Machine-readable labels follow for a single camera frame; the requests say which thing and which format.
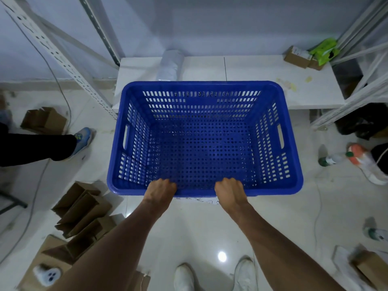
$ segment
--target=orange and white sneaker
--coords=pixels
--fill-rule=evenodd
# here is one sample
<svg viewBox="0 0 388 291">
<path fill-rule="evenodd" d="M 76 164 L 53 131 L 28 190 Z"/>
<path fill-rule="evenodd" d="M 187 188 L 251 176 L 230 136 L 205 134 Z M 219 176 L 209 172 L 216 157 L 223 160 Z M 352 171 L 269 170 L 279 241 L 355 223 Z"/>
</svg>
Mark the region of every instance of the orange and white sneaker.
<svg viewBox="0 0 388 291">
<path fill-rule="evenodd" d="M 388 184 L 388 175 L 381 171 L 365 147 L 355 143 L 349 146 L 348 151 L 353 152 L 353 156 L 349 157 L 350 162 L 357 166 L 371 183 L 380 186 Z"/>
</svg>

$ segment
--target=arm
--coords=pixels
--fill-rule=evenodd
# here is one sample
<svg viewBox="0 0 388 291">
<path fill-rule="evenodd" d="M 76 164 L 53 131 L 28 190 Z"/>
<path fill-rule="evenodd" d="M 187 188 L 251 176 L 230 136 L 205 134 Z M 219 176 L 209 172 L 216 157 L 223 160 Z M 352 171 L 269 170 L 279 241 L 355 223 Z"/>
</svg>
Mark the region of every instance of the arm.
<svg viewBox="0 0 388 291">
<path fill-rule="evenodd" d="M 152 181 L 133 213 L 86 252 L 52 290 L 126 291 L 148 233 L 176 191 L 176 184 L 169 180 Z"/>
<path fill-rule="evenodd" d="M 240 181 L 224 178 L 214 189 L 222 208 L 248 238 L 274 291 L 344 291 L 319 264 L 255 211 Z"/>
</svg>

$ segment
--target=green plastic bag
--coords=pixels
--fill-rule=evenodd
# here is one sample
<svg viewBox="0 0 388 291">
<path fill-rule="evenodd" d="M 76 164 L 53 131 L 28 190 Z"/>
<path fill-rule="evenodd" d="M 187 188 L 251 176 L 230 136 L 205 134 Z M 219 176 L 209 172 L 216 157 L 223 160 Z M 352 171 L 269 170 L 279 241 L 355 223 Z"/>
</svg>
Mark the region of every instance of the green plastic bag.
<svg viewBox="0 0 388 291">
<path fill-rule="evenodd" d="M 340 52 L 337 48 L 337 41 L 334 38 L 327 38 L 316 48 L 310 51 L 310 54 L 314 55 L 318 61 L 318 65 L 324 65 L 329 62 Z"/>
</svg>

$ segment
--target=forearm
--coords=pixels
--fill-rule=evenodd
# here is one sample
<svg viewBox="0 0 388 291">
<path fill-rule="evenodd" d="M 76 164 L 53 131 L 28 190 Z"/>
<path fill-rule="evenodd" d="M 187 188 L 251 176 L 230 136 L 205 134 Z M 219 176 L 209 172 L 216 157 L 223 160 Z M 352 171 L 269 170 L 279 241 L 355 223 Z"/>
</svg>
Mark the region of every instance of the forearm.
<svg viewBox="0 0 388 291">
<path fill-rule="evenodd" d="M 86 252 L 56 282 L 54 289 L 126 291 L 157 219 L 153 206 L 141 202 L 129 217 Z"/>
<path fill-rule="evenodd" d="M 274 291 L 343 291 L 311 257 L 266 222 L 250 204 L 231 213 L 250 241 Z"/>
</svg>

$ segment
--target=blue plastic basket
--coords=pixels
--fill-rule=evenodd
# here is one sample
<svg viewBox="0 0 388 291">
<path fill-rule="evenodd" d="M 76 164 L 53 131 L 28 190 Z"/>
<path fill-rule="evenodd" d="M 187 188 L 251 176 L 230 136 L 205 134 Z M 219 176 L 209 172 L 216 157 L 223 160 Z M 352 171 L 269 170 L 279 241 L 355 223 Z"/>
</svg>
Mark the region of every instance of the blue plastic basket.
<svg viewBox="0 0 388 291">
<path fill-rule="evenodd" d="M 282 88 L 271 81 L 133 82 L 126 85 L 109 163 L 109 189 L 143 195 L 158 178 L 176 197 L 214 197 L 222 178 L 248 196 L 303 185 Z"/>
</svg>

